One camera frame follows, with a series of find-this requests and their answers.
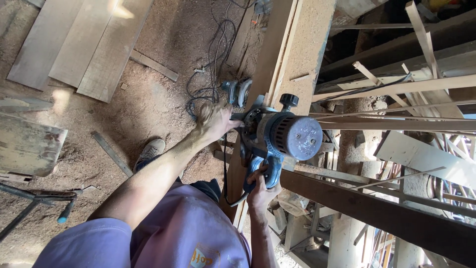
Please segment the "sawdust floor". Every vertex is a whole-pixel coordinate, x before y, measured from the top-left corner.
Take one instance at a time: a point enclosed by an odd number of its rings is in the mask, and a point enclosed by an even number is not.
[[[27,190],[65,191],[95,186],[98,191],[79,196],[64,224],[56,219],[65,204],[54,207],[39,205],[0,243],[1,263],[33,263],[59,232],[80,224],[99,204],[126,180],[125,174],[91,137],[99,132],[121,159],[132,167],[144,145],[152,138],[166,141],[166,150],[180,141],[195,122],[185,110],[189,96],[185,86],[195,68],[208,63],[207,51],[220,21],[225,17],[228,1],[156,0],[139,35],[135,49],[177,72],[173,82],[139,63],[128,61],[110,103],[75,93],[58,81],[50,81],[44,92],[6,80],[13,62],[39,10],[23,0],[6,0],[0,9],[0,97],[29,96],[52,101],[49,111],[18,113],[35,122],[68,129],[58,163],[48,177],[34,177],[29,184],[6,182]],[[231,4],[228,18],[238,26],[243,10]],[[257,25],[250,31],[253,51],[244,76],[254,72],[263,33]],[[221,79],[232,79],[236,67],[223,69]],[[209,72],[198,74],[192,91],[206,87]],[[223,162],[213,157],[217,144],[202,150],[187,165],[184,183],[217,178],[223,185]],[[0,192],[0,228],[5,227],[23,208],[26,199]],[[250,238],[249,224],[244,229]],[[280,258],[282,267],[296,264],[288,256]]]

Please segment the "tan sneaker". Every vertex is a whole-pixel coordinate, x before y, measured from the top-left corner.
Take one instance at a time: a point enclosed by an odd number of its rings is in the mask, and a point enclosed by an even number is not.
[[[156,139],[151,142],[149,142],[144,150],[142,150],[142,153],[139,155],[139,158],[137,159],[136,164],[134,165],[133,172],[137,172],[137,165],[141,163],[142,161],[150,160],[157,155],[161,155],[164,153],[165,149],[165,142],[162,139]]]

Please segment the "shoelace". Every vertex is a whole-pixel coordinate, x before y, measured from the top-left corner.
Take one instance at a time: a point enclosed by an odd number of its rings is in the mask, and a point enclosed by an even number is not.
[[[151,146],[150,149],[143,155],[140,155],[140,157],[144,159],[151,159],[157,155],[157,148]]]

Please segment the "black knob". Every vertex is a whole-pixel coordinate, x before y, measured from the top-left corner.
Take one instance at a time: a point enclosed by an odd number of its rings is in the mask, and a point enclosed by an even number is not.
[[[279,100],[279,103],[283,105],[283,110],[291,110],[291,107],[296,107],[298,105],[299,98],[293,94],[282,94]]]

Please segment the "hand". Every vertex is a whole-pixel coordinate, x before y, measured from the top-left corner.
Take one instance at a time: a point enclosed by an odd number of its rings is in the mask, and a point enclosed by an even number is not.
[[[273,200],[273,198],[275,198],[281,192],[281,184],[279,182],[273,188],[266,188],[263,172],[265,172],[267,169],[268,166],[265,165],[251,173],[247,179],[248,184],[252,184],[254,181],[256,181],[256,187],[247,197],[250,211],[254,211],[256,213],[265,213],[271,200]]]
[[[219,103],[203,104],[197,119],[197,129],[209,143],[217,141],[230,129],[243,124],[238,120],[230,120],[232,111],[233,106],[225,100]]]

